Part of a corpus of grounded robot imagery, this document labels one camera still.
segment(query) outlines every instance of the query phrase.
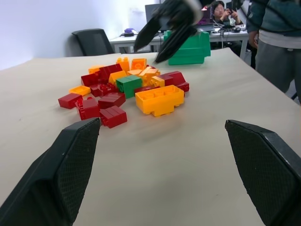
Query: phone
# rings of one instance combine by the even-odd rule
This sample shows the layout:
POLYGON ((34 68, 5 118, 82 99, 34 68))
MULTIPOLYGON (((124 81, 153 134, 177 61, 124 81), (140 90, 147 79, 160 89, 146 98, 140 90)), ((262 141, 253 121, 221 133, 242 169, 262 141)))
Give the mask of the phone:
POLYGON ((233 10, 232 10, 232 2, 227 2, 227 3, 226 3, 226 8, 230 9, 231 14, 233 13, 233 10))

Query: black hair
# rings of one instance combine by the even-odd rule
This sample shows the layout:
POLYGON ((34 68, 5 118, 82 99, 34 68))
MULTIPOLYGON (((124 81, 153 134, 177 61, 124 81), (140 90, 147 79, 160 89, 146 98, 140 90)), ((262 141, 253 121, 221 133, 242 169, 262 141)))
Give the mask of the black hair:
POLYGON ((212 5, 213 13, 214 13, 216 7, 218 7, 219 5, 222 5, 222 6, 225 8, 225 3, 224 3, 223 1, 216 1, 216 2, 212 5))

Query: glasses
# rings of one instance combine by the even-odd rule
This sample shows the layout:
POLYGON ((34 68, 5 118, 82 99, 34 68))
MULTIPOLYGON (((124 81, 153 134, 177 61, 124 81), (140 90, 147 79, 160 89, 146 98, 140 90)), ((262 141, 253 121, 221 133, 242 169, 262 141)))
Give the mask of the glasses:
POLYGON ((223 10, 224 10, 224 7, 216 7, 214 11, 218 12, 218 11, 223 11, 223 10))

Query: office floor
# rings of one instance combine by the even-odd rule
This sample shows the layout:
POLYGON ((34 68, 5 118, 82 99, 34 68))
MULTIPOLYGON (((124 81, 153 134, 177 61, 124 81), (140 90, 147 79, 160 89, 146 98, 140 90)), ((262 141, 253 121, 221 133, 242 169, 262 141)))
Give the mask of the office floor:
MULTIPOLYGON (((251 65, 251 53, 246 53, 245 62, 248 65, 251 65)), ((292 81, 291 86, 290 86, 289 90, 287 91, 286 95, 288 97, 292 97, 295 93, 296 93, 295 81, 292 81)), ((294 100, 294 102, 296 102, 297 104, 300 105, 298 98, 296 98, 294 100)))

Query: gray sweatpants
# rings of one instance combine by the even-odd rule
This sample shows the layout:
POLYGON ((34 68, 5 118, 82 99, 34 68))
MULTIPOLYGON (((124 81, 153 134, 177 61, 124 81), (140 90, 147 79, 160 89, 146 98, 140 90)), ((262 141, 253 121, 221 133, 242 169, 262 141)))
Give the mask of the gray sweatpants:
POLYGON ((272 46, 259 40, 256 71, 284 93, 295 79, 301 101, 301 49, 272 46))

